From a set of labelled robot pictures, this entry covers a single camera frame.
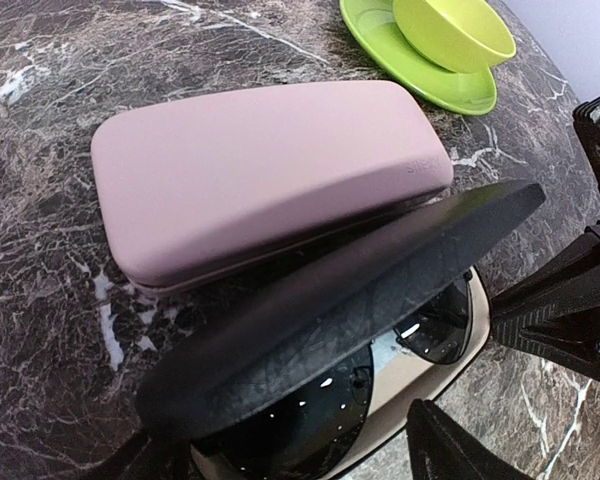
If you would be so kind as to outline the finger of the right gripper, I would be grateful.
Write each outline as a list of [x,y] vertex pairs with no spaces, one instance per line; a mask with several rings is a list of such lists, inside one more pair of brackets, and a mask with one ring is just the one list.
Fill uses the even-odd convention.
[[600,239],[578,238],[542,268],[492,300],[495,320],[538,310],[556,314],[600,302]]
[[493,321],[499,344],[528,353],[600,382],[600,306],[557,316],[541,307]]

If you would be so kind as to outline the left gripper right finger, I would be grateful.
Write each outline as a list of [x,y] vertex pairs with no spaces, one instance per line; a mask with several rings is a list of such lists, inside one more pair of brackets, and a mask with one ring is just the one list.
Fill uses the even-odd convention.
[[406,431],[414,479],[529,479],[486,449],[433,401],[411,403]]

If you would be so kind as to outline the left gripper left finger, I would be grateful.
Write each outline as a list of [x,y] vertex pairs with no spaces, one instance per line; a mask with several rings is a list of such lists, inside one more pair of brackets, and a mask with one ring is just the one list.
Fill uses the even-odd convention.
[[110,462],[108,479],[188,479],[190,447],[187,441],[156,439],[141,430]]

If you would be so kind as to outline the black glasses case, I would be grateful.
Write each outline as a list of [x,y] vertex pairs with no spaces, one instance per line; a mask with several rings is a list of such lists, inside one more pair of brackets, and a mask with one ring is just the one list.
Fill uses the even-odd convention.
[[[476,270],[544,199],[541,186],[528,180],[468,190],[274,282],[179,342],[147,373],[136,395],[143,427],[152,438],[187,441],[193,463],[193,442],[263,411],[391,330]],[[462,371],[490,329],[489,299],[477,275],[485,308],[476,316],[477,349]]]

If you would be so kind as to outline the black sunglasses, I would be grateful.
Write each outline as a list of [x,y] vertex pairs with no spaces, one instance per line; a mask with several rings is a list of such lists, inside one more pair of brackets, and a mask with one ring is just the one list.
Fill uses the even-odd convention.
[[204,479],[329,479],[401,430],[474,355],[485,306],[470,269],[415,313],[254,416],[195,441]]

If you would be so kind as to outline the pink glasses case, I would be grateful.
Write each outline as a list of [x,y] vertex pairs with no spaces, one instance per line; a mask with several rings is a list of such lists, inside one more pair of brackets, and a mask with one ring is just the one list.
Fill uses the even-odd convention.
[[451,160],[381,80],[274,85],[133,109],[90,145],[112,257],[164,297],[425,201]]

